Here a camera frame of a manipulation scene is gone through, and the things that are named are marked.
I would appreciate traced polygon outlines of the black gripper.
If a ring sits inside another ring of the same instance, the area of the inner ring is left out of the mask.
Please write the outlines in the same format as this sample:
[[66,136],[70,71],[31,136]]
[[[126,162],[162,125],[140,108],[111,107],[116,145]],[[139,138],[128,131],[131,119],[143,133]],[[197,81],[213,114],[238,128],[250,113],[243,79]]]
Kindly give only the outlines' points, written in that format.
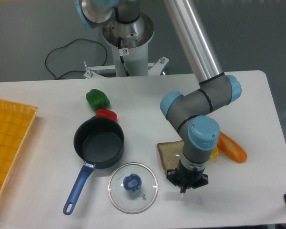
[[181,162],[178,163],[177,169],[168,169],[166,178],[176,187],[180,188],[180,193],[185,193],[188,189],[196,189],[208,185],[209,177],[203,174],[204,169],[197,168],[187,169]]

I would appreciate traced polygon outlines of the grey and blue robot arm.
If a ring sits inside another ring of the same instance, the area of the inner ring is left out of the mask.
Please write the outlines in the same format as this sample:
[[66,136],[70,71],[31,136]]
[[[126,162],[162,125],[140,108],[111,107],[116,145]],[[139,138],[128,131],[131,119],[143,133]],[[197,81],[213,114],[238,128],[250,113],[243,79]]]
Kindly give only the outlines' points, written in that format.
[[[188,95],[172,92],[160,102],[163,115],[184,142],[177,167],[169,169],[166,177],[185,193],[208,184],[204,169],[220,136],[220,127],[209,114],[238,99],[242,88],[222,70],[194,2],[167,0],[165,6],[199,83]],[[102,26],[117,76],[147,75],[147,54],[134,52],[151,40],[154,28],[138,0],[78,0],[75,7],[86,29]]]

